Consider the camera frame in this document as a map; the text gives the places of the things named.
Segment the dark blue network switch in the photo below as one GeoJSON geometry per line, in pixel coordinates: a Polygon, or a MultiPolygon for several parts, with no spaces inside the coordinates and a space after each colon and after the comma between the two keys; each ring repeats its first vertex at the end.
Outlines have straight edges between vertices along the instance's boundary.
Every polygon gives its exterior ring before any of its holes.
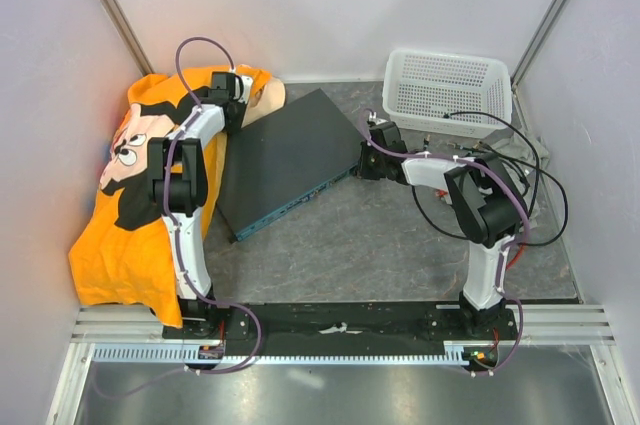
{"type": "Polygon", "coordinates": [[[229,137],[216,207],[243,241],[355,170],[362,136],[316,89],[229,137]]]}

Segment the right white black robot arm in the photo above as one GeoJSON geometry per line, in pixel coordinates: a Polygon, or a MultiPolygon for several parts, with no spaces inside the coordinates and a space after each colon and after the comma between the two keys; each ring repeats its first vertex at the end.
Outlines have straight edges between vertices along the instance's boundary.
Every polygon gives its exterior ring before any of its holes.
{"type": "Polygon", "coordinates": [[[469,244],[467,279],[460,294],[458,326],[467,337],[483,337],[507,300],[506,261],[511,248],[531,231],[526,202],[494,153],[446,156],[428,150],[410,153],[398,126],[383,119],[362,119],[364,140],[358,175],[445,191],[462,240],[469,244]]]}

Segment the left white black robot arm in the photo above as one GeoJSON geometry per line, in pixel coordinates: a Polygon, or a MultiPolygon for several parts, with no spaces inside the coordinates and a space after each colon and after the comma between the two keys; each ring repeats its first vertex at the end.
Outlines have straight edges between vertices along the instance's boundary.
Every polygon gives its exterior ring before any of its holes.
{"type": "Polygon", "coordinates": [[[252,85],[234,71],[214,72],[202,98],[189,92],[195,105],[176,130],[148,144],[149,196],[169,235],[185,327],[198,338],[211,337],[220,323],[201,236],[209,193],[204,149],[220,132],[241,129],[252,85]]]}

